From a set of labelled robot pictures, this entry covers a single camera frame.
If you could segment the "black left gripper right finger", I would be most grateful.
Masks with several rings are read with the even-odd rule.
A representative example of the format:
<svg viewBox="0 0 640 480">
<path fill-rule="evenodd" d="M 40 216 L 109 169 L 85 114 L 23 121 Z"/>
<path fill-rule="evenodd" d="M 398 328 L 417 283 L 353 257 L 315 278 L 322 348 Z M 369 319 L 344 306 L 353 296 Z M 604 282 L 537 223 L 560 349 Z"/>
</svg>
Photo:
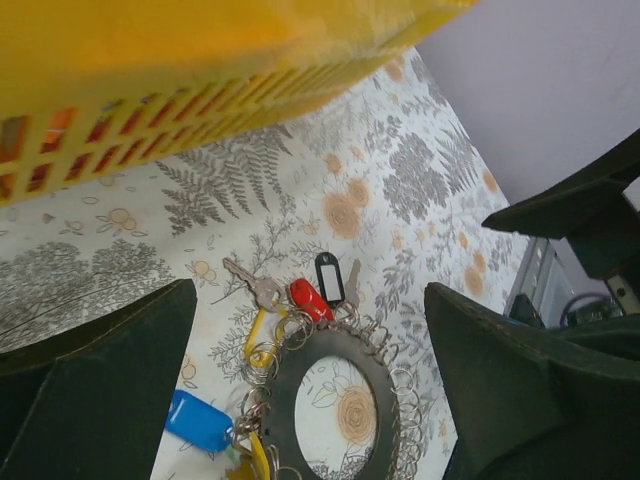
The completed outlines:
<svg viewBox="0 0 640 480">
<path fill-rule="evenodd" d="M 440 283 L 426 321 L 457 442 L 448 479 L 635 479 L 639 318 L 538 329 Z"/>
</svg>

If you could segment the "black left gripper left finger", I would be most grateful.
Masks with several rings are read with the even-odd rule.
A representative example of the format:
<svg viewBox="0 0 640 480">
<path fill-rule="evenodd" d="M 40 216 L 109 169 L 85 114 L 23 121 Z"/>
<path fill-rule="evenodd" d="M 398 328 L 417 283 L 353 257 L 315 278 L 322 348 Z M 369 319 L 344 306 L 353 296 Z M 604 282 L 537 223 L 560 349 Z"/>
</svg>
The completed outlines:
<svg viewBox="0 0 640 480">
<path fill-rule="evenodd" d="M 2 478 L 149 478 L 196 306 L 177 280 L 2 354 Z"/>
</svg>

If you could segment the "key with black tag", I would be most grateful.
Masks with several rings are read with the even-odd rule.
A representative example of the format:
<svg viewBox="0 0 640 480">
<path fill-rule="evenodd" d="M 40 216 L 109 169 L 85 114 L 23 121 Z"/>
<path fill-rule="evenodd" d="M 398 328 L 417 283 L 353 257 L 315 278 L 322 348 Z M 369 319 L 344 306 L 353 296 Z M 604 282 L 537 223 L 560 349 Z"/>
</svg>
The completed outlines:
<svg viewBox="0 0 640 480">
<path fill-rule="evenodd" d="M 320 293 L 328 306 L 333 310 L 345 307 L 348 311 L 357 311 L 360 305 L 358 293 L 360 260 L 353 261 L 346 281 L 343 281 L 339 260 L 332 253 L 321 252 L 316 256 L 314 264 Z"/>
</svg>

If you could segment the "key with blue tag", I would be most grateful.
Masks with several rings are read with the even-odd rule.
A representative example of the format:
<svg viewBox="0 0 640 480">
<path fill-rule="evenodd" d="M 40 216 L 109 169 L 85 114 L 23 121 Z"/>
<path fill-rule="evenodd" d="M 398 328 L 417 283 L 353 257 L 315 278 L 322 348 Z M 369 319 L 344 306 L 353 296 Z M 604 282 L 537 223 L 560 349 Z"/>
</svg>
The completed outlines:
<svg viewBox="0 0 640 480">
<path fill-rule="evenodd" d="M 165 421 L 165 430 L 212 454 L 231 445 L 233 421 L 222 410 L 184 390 L 175 390 Z"/>
</svg>

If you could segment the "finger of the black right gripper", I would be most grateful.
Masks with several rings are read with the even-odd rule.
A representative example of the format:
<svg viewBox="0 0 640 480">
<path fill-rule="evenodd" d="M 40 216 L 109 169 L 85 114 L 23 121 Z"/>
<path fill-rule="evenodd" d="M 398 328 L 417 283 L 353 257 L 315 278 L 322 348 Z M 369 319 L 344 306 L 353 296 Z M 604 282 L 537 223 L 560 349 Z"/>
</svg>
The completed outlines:
<svg viewBox="0 0 640 480">
<path fill-rule="evenodd" d="M 585 273 L 639 274 L 639 209 L 624 191 L 639 177 L 639 133 L 553 187 L 489 215 L 482 226 L 570 244 Z"/>
</svg>

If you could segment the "large silver keyring with chain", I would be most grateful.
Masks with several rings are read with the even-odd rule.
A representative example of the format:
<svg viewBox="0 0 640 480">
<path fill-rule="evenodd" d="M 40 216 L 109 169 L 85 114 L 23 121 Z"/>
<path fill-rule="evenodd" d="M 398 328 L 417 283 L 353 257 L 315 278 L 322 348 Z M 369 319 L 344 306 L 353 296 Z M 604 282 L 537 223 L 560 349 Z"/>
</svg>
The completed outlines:
<svg viewBox="0 0 640 480">
<path fill-rule="evenodd" d="M 243 347 L 247 390 L 228 430 L 242 479 L 413 479 L 422 455 L 415 374 L 390 330 L 349 302 L 312 319 L 259 312 Z"/>
</svg>

